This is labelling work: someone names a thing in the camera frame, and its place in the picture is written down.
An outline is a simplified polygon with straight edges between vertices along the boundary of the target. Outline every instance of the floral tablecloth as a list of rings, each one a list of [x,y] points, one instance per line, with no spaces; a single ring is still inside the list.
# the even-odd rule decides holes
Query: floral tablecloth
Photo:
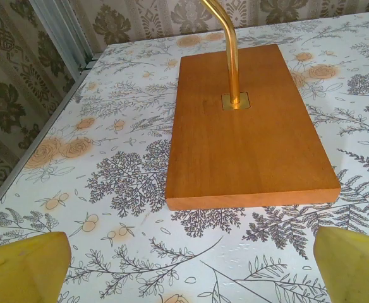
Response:
[[[369,13],[245,28],[238,41],[279,44],[338,200],[169,211],[180,58],[223,51],[224,35],[110,45],[0,201],[0,245],[67,233],[58,303],[330,302],[313,257],[318,227],[369,234]]]

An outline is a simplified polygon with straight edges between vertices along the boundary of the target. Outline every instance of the table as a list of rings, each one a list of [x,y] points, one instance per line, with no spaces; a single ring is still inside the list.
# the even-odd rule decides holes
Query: table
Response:
[[[169,211],[180,58],[223,51],[224,35],[110,45],[0,200],[0,245],[69,236],[58,303],[330,302],[313,257],[318,227],[369,235],[369,13],[238,37],[240,47],[279,44],[342,184],[338,200]]]

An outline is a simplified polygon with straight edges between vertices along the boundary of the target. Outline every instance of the brass rod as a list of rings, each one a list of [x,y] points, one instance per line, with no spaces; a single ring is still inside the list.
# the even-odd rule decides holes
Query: brass rod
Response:
[[[238,71],[238,41],[234,25],[218,0],[201,0],[203,5],[221,22],[225,31],[227,45],[227,60],[229,73],[229,97],[232,104],[240,102],[239,71]]]

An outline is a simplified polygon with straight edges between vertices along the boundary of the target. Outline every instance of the wooden board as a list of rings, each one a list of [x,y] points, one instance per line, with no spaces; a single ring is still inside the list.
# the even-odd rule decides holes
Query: wooden board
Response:
[[[239,50],[239,82],[249,109],[222,109],[226,60],[225,52],[181,60],[169,209],[335,201],[339,181],[278,46]]]

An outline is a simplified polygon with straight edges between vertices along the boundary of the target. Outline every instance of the green floral wallpaper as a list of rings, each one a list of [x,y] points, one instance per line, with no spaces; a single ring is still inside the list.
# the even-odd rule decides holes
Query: green floral wallpaper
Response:
[[[28,0],[0,0],[0,186],[74,81]]]
[[[236,27],[369,11],[369,0],[220,0]],[[95,52],[107,44],[221,28],[200,0],[70,0]]]

